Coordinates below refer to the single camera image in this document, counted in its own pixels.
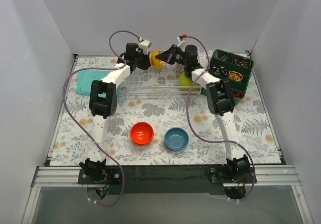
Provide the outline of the lime green bowl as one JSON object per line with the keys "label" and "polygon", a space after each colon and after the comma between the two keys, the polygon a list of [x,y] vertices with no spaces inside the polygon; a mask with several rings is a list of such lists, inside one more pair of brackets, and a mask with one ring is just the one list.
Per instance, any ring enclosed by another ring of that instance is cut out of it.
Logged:
{"label": "lime green bowl", "polygon": [[[180,85],[180,90],[183,92],[188,92],[190,90],[191,85],[193,84],[193,81],[190,80],[188,77],[186,77],[185,73],[183,72],[180,75],[179,78],[179,85]],[[199,87],[199,84],[196,83],[192,89],[192,91],[200,91],[201,88]]]}

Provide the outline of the yellow orange bowl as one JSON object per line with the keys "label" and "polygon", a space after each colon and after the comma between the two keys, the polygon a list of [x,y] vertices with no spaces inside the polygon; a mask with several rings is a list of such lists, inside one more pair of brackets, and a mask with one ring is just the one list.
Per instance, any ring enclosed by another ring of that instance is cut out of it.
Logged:
{"label": "yellow orange bowl", "polygon": [[150,63],[151,63],[151,66],[153,66],[155,69],[162,70],[163,62],[156,58],[156,56],[159,54],[160,54],[160,50],[154,51],[150,56]]}

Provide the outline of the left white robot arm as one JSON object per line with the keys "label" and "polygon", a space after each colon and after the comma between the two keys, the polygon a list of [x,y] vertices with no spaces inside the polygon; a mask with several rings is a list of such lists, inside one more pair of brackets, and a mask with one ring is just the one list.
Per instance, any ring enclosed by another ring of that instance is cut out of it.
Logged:
{"label": "left white robot arm", "polygon": [[99,149],[105,140],[111,116],[117,108],[116,90],[120,84],[136,69],[146,70],[151,67],[149,48],[151,41],[127,43],[125,53],[118,58],[115,69],[104,78],[91,84],[89,108],[93,117],[93,146],[84,163],[80,163],[84,174],[92,182],[100,184],[106,181],[106,155]]}

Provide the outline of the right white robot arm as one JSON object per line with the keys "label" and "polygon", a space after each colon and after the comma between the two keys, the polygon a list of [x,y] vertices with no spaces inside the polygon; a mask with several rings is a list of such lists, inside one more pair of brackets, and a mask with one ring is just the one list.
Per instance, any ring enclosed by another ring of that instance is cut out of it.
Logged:
{"label": "right white robot arm", "polygon": [[186,77],[195,85],[199,84],[207,92],[209,111],[217,120],[226,149],[226,168],[223,177],[232,182],[241,181],[250,173],[253,166],[252,159],[246,149],[239,143],[234,122],[235,100],[228,80],[222,80],[209,73],[210,63],[207,67],[199,63],[199,50],[195,45],[187,45],[182,50],[177,45],[172,45],[167,51],[155,55],[155,59],[173,65],[175,63],[184,67]]}

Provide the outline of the red orange bowl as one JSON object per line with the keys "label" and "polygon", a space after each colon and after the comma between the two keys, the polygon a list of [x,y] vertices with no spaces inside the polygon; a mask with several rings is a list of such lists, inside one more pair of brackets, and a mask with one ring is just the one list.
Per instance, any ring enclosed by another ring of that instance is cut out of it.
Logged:
{"label": "red orange bowl", "polygon": [[154,137],[154,130],[152,126],[146,122],[138,122],[134,124],[130,130],[131,140],[139,145],[149,144]]}

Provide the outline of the blue grey bowl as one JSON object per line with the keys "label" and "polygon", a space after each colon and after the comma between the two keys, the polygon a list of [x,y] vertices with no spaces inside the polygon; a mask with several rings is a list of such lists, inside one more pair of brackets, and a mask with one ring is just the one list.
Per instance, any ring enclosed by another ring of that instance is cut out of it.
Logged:
{"label": "blue grey bowl", "polygon": [[189,143],[188,133],[181,128],[171,128],[165,133],[165,145],[172,151],[180,151]]}

